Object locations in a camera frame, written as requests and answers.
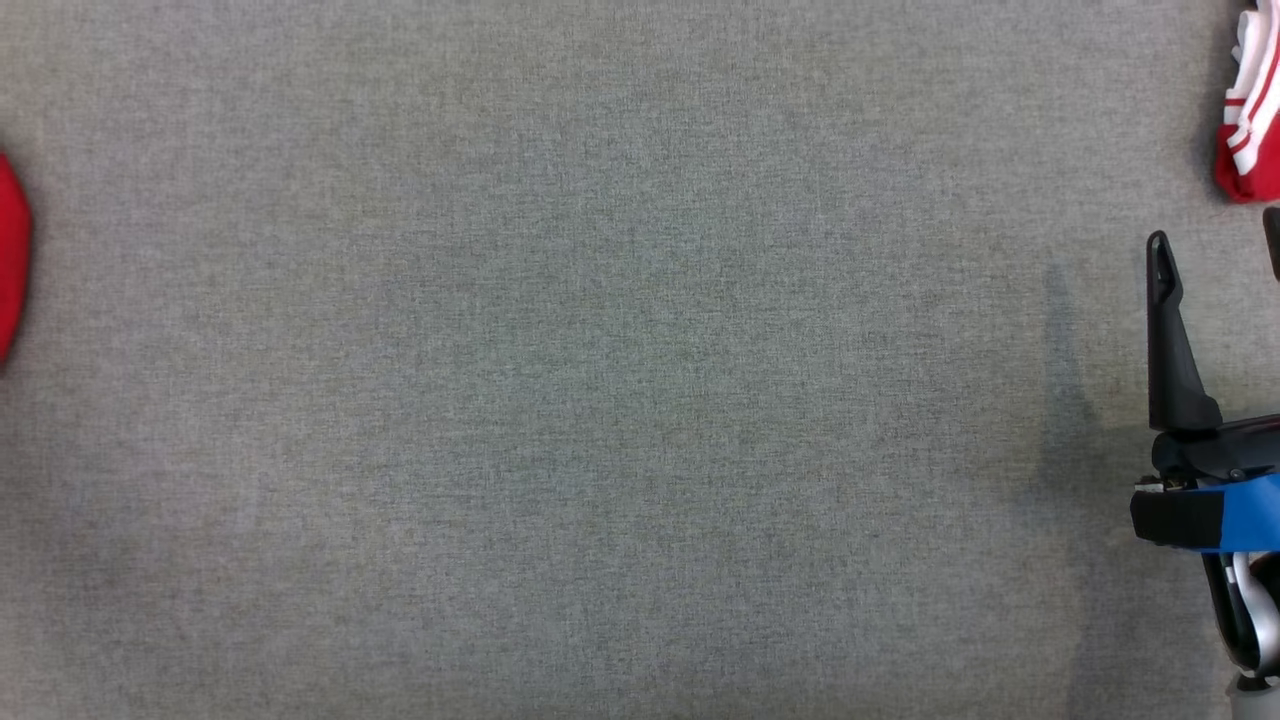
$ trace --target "red object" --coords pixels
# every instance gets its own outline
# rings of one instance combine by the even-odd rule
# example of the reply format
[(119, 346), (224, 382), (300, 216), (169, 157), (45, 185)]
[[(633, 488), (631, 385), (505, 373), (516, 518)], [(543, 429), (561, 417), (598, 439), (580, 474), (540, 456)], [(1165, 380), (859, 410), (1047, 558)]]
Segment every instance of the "red object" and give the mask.
[(31, 208), (9, 159), (0, 155), (0, 361), (9, 356), (18, 331), (29, 261)]
[(1238, 174), (1228, 138), (1235, 126), (1219, 126), (1217, 160), (1213, 178), (1233, 202), (1274, 202), (1280, 200), (1280, 132), (1268, 132), (1258, 146), (1258, 161), (1248, 174)]

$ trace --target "gray carpet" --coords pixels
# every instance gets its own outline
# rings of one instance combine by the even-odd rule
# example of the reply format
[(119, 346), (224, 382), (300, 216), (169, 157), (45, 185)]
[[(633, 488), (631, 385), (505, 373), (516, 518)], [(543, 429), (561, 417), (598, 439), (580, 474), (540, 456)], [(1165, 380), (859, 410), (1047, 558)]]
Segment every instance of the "gray carpet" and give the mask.
[(5, 6), (0, 716), (1222, 717), (1128, 500), (1152, 229), (1280, 407), (1239, 5), (846, 5)]

